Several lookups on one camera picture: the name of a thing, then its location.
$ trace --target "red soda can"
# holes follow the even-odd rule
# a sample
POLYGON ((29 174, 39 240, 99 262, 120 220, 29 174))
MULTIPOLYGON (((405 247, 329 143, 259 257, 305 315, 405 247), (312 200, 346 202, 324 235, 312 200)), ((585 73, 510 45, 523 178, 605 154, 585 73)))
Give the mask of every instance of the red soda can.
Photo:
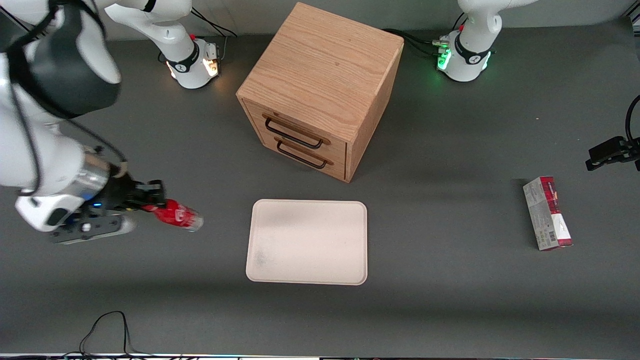
POLYGON ((165 224, 181 227, 191 232, 198 231, 204 223, 204 218, 197 211, 187 208, 176 200, 167 199, 166 208, 144 205, 142 209, 153 213, 158 220, 165 224))

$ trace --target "white tray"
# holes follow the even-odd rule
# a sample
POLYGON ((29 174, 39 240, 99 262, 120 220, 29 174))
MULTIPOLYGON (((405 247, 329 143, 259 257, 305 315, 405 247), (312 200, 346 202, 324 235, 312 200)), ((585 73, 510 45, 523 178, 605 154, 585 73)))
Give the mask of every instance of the white tray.
POLYGON ((357 201, 258 200, 246 275, 252 281, 362 284, 367 208, 357 201))

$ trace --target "wooden drawer unit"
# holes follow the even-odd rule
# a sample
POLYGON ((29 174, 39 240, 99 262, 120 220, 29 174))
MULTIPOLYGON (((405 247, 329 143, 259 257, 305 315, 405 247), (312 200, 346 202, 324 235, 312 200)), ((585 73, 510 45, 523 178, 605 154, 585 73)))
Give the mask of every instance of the wooden drawer unit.
POLYGON ((236 95, 265 147, 350 182, 402 49, 401 37, 298 3, 236 95))

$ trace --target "gray tabletop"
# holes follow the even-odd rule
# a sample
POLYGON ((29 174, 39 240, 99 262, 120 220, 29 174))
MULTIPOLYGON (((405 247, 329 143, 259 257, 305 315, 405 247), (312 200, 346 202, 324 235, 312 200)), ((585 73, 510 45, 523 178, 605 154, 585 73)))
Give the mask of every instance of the gray tabletop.
MULTIPOLYGON (((628 21, 506 29, 467 84, 407 47, 351 184, 253 132, 235 92, 269 39, 230 39, 222 76, 199 90, 181 89, 151 42, 110 45, 122 95, 83 122, 205 225, 187 233, 136 213, 131 234, 51 245, 2 189, 2 352, 75 350, 96 317, 119 309, 147 352, 638 357, 640 174, 584 166, 590 147, 623 134, 640 92, 628 21), (556 177, 573 247, 536 248, 521 186, 544 175, 556 177), (249 281, 251 209, 264 198, 366 204, 367 282, 249 281)), ((121 336, 119 319, 105 319, 87 349, 118 352, 121 336)))

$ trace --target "black metal handle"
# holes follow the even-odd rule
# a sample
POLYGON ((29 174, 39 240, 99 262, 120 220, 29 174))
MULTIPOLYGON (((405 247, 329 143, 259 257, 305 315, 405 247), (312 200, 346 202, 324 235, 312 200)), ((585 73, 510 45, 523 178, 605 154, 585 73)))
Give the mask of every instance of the black metal handle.
POLYGON ((285 134, 285 133, 283 133, 282 131, 280 131, 278 129, 272 128, 271 126, 269 126, 270 122, 271 122, 271 118, 267 118, 267 121, 264 122, 264 125, 267 127, 267 130, 271 131, 272 133, 276 133, 276 134, 282 136, 283 138, 286 138, 288 140, 291 140, 293 142, 296 142, 296 143, 298 143, 298 144, 300 144, 302 146, 308 147, 309 149, 313 149, 313 150, 318 149, 320 147, 320 145, 322 145, 322 142, 323 142, 322 139, 318 140, 318 143, 316 145, 311 145, 308 142, 304 142, 304 141, 302 141, 302 140, 300 140, 298 138, 295 138, 295 137, 293 137, 293 136, 291 136, 289 134, 285 134))
POLYGON ((296 160, 300 161, 301 163, 305 163, 305 164, 309 165, 310 167, 316 168, 316 169, 318 169, 318 170, 320 170, 320 169, 322 169, 322 168, 324 168, 324 167, 326 166, 326 162, 327 162, 326 160, 324 160, 324 161, 322 162, 322 165, 316 165, 316 164, 312 163, 312 162, 311 162, 311 161, 309 161, 309 160, 304 160, 303 158, 299 157, 298 155, 291 154, 289 151, 283 150, 283 149, 280 147, 281 145, 282 145, 282 141, 278 141, 278 146, 276 146, 276 148, 278 149, 278 151, 280 151, 282 154, 285 154, 285 155, 287 155, 287 156, 289 156, 289 157, 291 157, 291 158, 294 158, 294 159, 296 159, 296 160))

